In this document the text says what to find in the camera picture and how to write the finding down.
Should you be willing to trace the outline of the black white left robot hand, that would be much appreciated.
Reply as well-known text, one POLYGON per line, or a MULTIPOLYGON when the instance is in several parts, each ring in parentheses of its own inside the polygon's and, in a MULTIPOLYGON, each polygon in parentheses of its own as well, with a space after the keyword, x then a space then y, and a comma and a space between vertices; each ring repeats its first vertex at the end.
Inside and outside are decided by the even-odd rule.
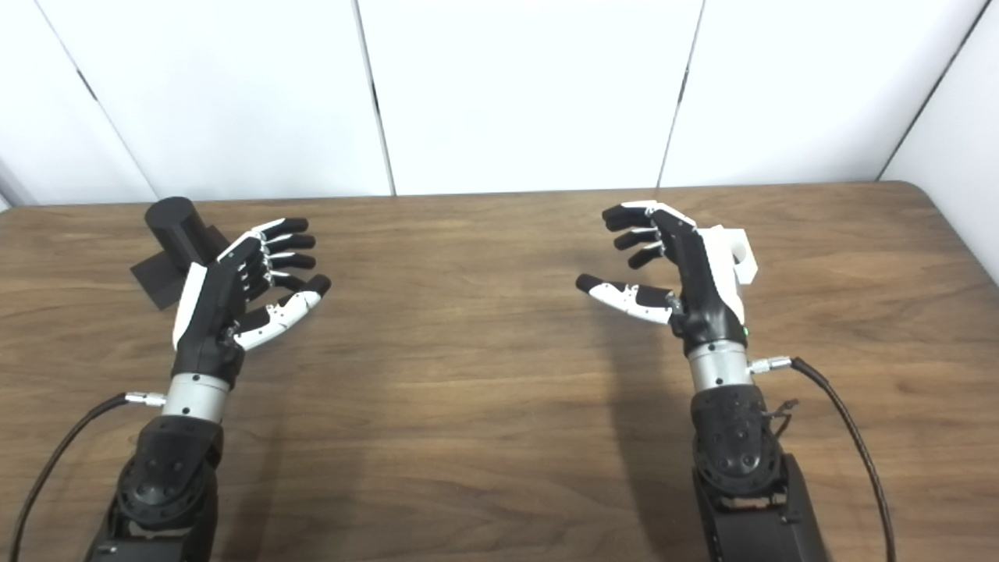
POLYGON ((304 280, 315 246, 309 221, 283 218, 240 234, 206 264, 190 264, 172 328, 172 374, 214 377, 234 386, 248 351, 286 333, 332 287, 325 275, 304 280))

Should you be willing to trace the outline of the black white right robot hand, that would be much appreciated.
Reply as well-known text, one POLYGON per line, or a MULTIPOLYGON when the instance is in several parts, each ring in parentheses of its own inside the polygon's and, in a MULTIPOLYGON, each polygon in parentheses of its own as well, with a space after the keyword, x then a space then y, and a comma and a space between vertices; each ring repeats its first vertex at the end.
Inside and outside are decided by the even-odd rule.
POLYGON ((647 322, 670 325, 685 352, 719 342, 747 344, 742 286, 752 284, 757 264, 745 229, 700 227, 658 201, 629 201, 603 211, 604 226, 620 234, 614 247, 635 247, 632 269, 664 258, 677 267, 679 291, 610 282, 588 274, 577 288, 596 301, 647 322))

